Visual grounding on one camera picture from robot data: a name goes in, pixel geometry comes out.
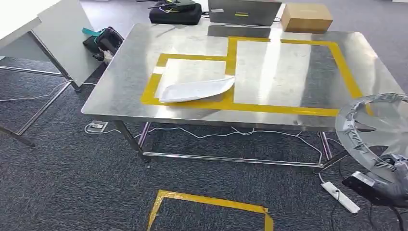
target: table leg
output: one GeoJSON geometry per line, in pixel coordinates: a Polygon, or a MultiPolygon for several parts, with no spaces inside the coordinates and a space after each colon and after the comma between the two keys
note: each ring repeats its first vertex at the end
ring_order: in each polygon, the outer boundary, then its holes
{"type": "Polygon", "coordinates": [[[33,142],[31,142],[31,141],[27,140],[26,138],[18,135],[17,133],[11,131],[8,128],[2,127],[1,125],[0,125],[0,131],[6,133],[7,135],[13,137],[14,139],[20,141],[21,143],[23,143],[23,144],[25,144],[25,145],[27,145],[29,147],[35,147],[35,144],[33,142]]]}
{"type": "Polygon", "coordinates": [[[322,169],[319,169],[319,171],[317,173],[321,173],[322,171],[328,169],[330,166],[334,165],[335,163],[343,160],[347,156],[348,156],[348,152],[346,150],[343,150],[339,154],[333,156],[333,158],[328,160],[326,163],[324,163],[322,169]]]}
{"type": "Polygon", "coordinates": [[[122,135],[125,137],[127,142],[129,143],[130,147],[133,148],[136,152],[138,152],[138,156],[144,161],[144,162],[149,162],[150,157],[144,156],[143,155],[143,150],[139,146],[138,142],[136,141],[135,138],[133,138],[132,134],[130,131],[126,128],[125,124],[123,123],[122,120],[114,120],[114,124],[116,128],[122,133],[122,135]]]}
{"type": "Polygon", "coordinates": [[[143,128],[143,131],[140,134],[139,146],[141,148],[143,148],[144,141],[146,140],[147,133],[149,132],[150,124],[151,124],[150,122],[146,122],[146,124],[144,125],[144,128],[143,128]]]}
{"type": "Polygon", "coordinates": [[[327,160],[333,158],[332,152],[330,151],[329,142],[327,141],[326,133],[324,131],[319,132],[320,140],[323,145],[323,153],[326,155],[327,160]]]}
{"type": "MultiPolygon", "coordinates": [[[[37,35],[33,31],[29,31],[29,36],[34,40],[37,46],[42,50],[42,52],[48,57],[52,64],[61,72],[62,76],[67,80],[72,80],[69,76],[68,72],[64,69],[64,67],[58,62],[58,60],[51,54],[51,52],[47,49],[47,47],[41,42],[41,40],[37,37],[37,35]]],[[[75,91],[81,91],[81,88],[72,81],[71,86],[74,88],[75,91]]]]}

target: yellow tape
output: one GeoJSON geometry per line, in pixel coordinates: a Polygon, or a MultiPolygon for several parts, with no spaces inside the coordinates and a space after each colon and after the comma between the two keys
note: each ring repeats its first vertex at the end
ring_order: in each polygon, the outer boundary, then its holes
{"type": "MultiPolygon", "coordinates": [[[[253,41],[253,42],[270,42],[269,38],[251,38],[251,37],[229,37],[227,56],[208,56],[208,55],[186,55],[186,54],[161,54],[157,60],[156,66],[165,67],[168,59],[187,59],[187,60],[211,60],[226,62],[225,74],[229,76],[235,75],[236,58],[238,41],[253,41]]],[[[340,74],[345,82],[353,98],[359,98],[362,93],[355,82],[351,71],[349,70],[346,60],[343,57],[337,43],[330,41],[306,41],[306,40],[289,40],[281,39],[281,43],[289,44],[305,44],[327,46],[339,68],[340,74]]],[[[291,106],[274,106],[274,105],[258,105],[247,103],[234,103],[234,87],[222,94],[222,100],[219,102],[210,101],[189,101],[182,103],[161,103],[154,97],[157,87],[160,82],[160,74],[152,74],[150,80],[141,97],[141,102],[144,104],[163,105],[163,106],[179,106],[189,108],[203,108],[215,110],[238,110],[252,112],[267,112],[267,113],[284,113],[297,114],[307,116],[336,116],[338,109],[333,108],[309,108],[309,107],[291,107],[291,106]]]]}
{"type": "Polygon", "coordinates": [[[211,198],[211,197],[205,197],[205,196],[197,196],[197,195],[190,195],[190,194],[184,194],[184,193],[179,193],[179,192],[169,192],[169,191],[159,190],[156,196],[156,200],[154,201],[152,211],[149,216],[149,223],[148,223],[147,231],[150,231],[150,228],[152,227],[154,219],[156,218],[157,211],[159,210],[159,207],[164,198],[172,198],[172,199],[178,199],[178,200],[183,200],[183,201],[191,201],[191,202],[197,202],[197,203],[202,203],[202,204],[217,205],[217,206],[236,208],[236,209],[241,209],[241,210],[246,210],[246,211],[251,211],[251,212],[256,212],[256,213],[262,213],[262,214],[265,214],[264,230],[265,231],[273,230],[273,219],[268,214],[268,209],[262,206],[251,205],[251,204],[235,202],[235,201],[227,201],[223,199],[217,199],[217,198],[211,198]]]}

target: power outlet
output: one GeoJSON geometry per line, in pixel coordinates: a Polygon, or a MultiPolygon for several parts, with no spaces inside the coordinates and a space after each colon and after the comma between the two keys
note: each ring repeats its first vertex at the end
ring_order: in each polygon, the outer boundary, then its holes
{"type": "Polygon", "coordinates": [[[108,126],[108,122],[94,120],[87,126],[87,132],[102,133],[105,131],[106,126],[108,126]]]}

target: table top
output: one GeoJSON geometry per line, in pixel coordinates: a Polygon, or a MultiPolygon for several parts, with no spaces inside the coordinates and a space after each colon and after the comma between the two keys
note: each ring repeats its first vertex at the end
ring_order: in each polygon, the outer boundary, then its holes
{"type": "Polygon", "coordinates": [[[358,32],[135,25],[82,108],[103,119],[333,130],[353,98],[404,93],[358,32]],[[162,104],[174,83],[235,76],[232,89],[162,104]]]}
{"type": "Polygon", "coordinates": [[[0,48],[41,24],[38,15],[60,0],[4,1],[0,8],[0,48]]]}

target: white table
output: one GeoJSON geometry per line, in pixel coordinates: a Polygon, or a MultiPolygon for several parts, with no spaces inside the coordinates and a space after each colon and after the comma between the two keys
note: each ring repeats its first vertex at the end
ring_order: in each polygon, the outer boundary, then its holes
{"type": "Polygon", "coordinates": [[[34,146],[22,137],[38,117],[69,87],[79,90],[100,65],[82,42],[82,27],[92,26],[78,0],[3,0],[0,7],[0,55],[51,61],[59,73],[0,66],[0,70],[64,77],[68,82],[17,132],[0,126],[17,140],[34,146]]]}

